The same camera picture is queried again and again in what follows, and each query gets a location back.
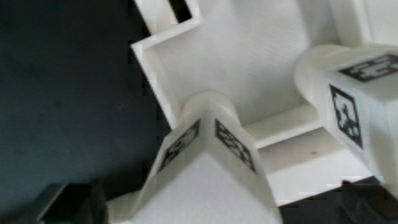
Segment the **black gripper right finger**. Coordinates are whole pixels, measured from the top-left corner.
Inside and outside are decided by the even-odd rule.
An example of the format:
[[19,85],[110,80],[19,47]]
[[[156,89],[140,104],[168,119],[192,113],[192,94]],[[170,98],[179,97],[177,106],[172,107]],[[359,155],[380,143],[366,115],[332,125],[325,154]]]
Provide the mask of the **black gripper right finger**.
[[337,224],[398,224],[398,199],[378,184],[341,182]]

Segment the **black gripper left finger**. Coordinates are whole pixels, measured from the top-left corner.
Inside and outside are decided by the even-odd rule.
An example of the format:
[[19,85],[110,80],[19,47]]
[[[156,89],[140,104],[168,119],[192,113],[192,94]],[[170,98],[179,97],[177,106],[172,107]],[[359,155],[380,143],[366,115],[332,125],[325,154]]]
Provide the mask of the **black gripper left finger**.
[[103,185],[97,180],[62,186],[35,220],[39,224],[108,224]]

